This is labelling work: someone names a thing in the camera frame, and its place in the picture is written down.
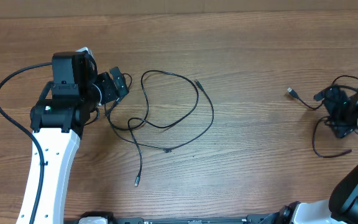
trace wood grain surface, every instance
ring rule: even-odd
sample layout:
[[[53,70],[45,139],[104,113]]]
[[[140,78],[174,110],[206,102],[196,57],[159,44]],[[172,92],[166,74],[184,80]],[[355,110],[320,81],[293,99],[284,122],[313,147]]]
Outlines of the wood grain surface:
[[[215,107],[215,122],[197,141],[139,156],[118,139],[105,118],[87,126],[71,169],[65,216],[108,210],[117,217],[238,217],[275,212],[296,200],[329,198],[358,164],[358,136],[335,139],[318,129],[320,159],[311,136],[325,109],[309,111],[288,97],[290,86],[311,105],[313,95],[339,75],[358,76],[358,11],[245,12],[159,16],[0,19],[0,81],[52,54],[88,46],[99,71],[118,66],[133,88],[112,113],[125,125],[143,116],[140,76],[149,69],[197,78]],[[25,72],[0,92],[6,112],[29,127],[29,113],[52,79],[49,67]],[[357,81],[342,79],[357,86]],[[145,81],[149,120],[168,124],[191,109],[195,91],[180,78]],[[200,133],[211,119],[208,101],[166,131],[146,125],[139,142],[174,146]],[[18,216],[30,167],[30,139],[0,115],[0,223]]]

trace cable end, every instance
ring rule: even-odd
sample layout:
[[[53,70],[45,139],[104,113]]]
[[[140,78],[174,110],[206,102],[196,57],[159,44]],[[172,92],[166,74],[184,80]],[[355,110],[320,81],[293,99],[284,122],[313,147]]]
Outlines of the cable end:
[[[296,93],[295,90],[293,90],[291,88],[288,88],[287,91],[292,97],[294,97],[295,99],[299,99],[299,96],[298,96],[298,94]]]
[[[139,181],[140,181],[140,177],[137,176],[136,180],[135,180],[135,187],[137,187],[139,185]]]
[[[198,88],[200,88],[200,90],[204,91],[203,86],[201,85],[201,83],[198,80],[194,80],[194,82],[197,84]]]

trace wooden tabletop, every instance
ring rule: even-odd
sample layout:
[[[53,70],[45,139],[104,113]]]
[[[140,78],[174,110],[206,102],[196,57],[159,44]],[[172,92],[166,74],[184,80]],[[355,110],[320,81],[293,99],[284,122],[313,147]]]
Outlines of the wooden tabletop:
[[[358,136],[337,140],[326,126],[317,134],[322,154],[354,152],[318,158],[311,137],[327,112],[307,110],[287,94],[292,87],[317,105],[313,95],[334,78],[358,77],[358,11],[0,19],[0,82],[22,67],[49,62],[55,52],[84,46],[99,71],[118,66],[134,78],[112,113],[118,125],[144,115],[140,76],[150,69],[198,79],[212,99],[215,121],[204,136],[171,153],[143,147],[137,188],[135,146],[118,139],[104,117],[87,126],[71,169],[67,218],[92,210],[144,218],[276,212],[296,200],[329,198],[358,164]],[[0,92],[2,108],[29,128],[30,109],[49,80],[50,67],[18,75]],[[192,86],[177,77],[151,75],[145,88],[149,120],[156,124],[172,123],[195,102]],[[210,120],[211,108],[200,94],[195,112],[174,128],[146,125],[135,135],[139,142],[174,146]],[[0,223],[17,219],[30,152],[30,139],[0,115]]]

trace cable connector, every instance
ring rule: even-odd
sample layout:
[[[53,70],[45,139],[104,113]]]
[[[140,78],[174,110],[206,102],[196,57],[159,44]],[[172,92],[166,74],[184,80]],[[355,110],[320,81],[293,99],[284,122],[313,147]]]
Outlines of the cable connector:
[[[298,94],[296,93],[295,90],[293,90],[291,88],[288,88],[287,91],[292,97],[294,97],[295,99],[299,99],[299,96],[298,96]]]
[[[197,84],[198,88],[200,88],[200,90],[203,90],[204,91],[204,88],[203,86],[201,85],[201,83],[198,81],[198,80],[194,80],[195,83]]]
[[[135,180],[135,187],[139,185],[139,181],[140,181],[140,176],[138,175]]]

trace wooden table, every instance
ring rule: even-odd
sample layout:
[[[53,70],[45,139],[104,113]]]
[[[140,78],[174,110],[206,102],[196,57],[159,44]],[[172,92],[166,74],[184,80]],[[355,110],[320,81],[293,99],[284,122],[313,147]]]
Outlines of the wooden table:
[[[0,19],[0,81],[52,54],[83,46],[99,71],[118,66],[133,88],[113,112],[123,126],[143,116],[140,76],[149,69],[197,78],[215,107],[212,128],[195,142],[164,153],[143,148],[144,167],[134,187],[139,156],[118,139],[105,118],[87,126],[71,169],[65,216],[109,210],[117,217],[238,217],[275,212],[296,200],[329,198],[358,164],[358,136],[337,140],[328,127],[311,135],[325,109],[309,111],[288,97],[290,86],[312,105],[313,95],[339,75],[358,76],[358,11],[247,12],[159,16]],[[18,75],[4,86],[0,104],[29,127],[29,113],[51,68]],[[342,79],[357,86],[357,81]],[[145,82],[149,120],[168,124],[195,102],[180,78],[151,75]],[[200,95],[196,111],[168,131],[145,126],[139,142],[173,146],[200,133],[211,109]],[[30,139],[0,115],[0,223],[14,223],[30,167]]]

